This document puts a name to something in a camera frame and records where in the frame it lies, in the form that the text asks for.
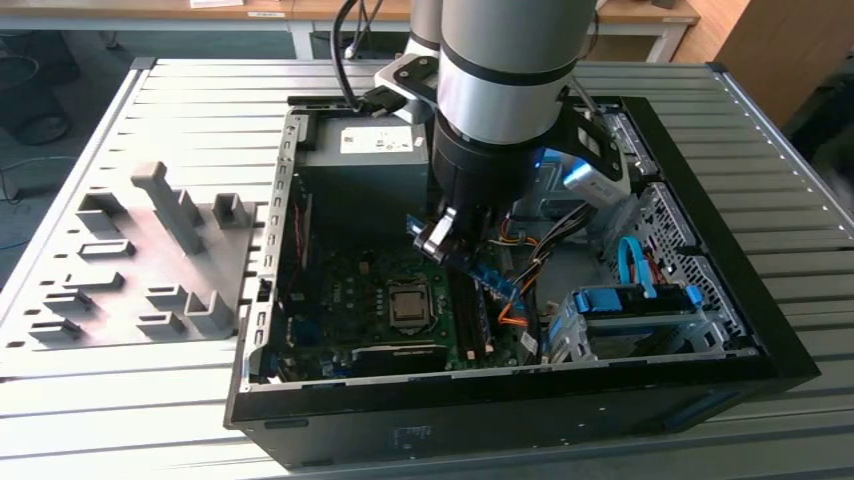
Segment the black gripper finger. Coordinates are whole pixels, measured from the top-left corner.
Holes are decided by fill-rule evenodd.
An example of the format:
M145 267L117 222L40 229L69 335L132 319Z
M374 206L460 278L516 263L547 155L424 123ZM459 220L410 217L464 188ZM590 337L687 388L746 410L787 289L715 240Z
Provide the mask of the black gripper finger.
M450 265L468 274L494 228L495 209L480 204L451 206L450 209L454 211Z
M460 264L458 212L446 207L435 223L422 224L411 218L411 233L415 236L414 247L436 264Z

